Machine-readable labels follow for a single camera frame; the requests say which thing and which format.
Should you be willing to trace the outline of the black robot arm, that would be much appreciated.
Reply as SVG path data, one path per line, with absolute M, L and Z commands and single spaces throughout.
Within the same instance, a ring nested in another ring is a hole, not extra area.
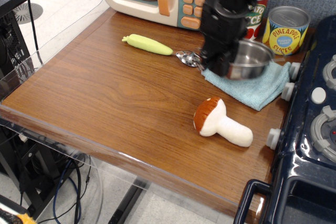
M 178 51 L 179 60 L 199 70 L 209 70 L 232 80 L 260 76 L 273 53 L 259 42 L 244 39 L 249 7 L 257 0 L 206 0 L 200 32 L 204 44 L 199 52 Z

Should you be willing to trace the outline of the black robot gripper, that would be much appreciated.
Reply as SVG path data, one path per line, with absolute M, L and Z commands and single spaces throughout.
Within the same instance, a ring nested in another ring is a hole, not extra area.
M 248 6 L 241 10 L 224 8 L 220 0 L 206 0 L 203 5 L 200 32 L 204 44 L 200 57 L 205 70 L 224 77 L 234 60 L 239 40 L 246 31 Z

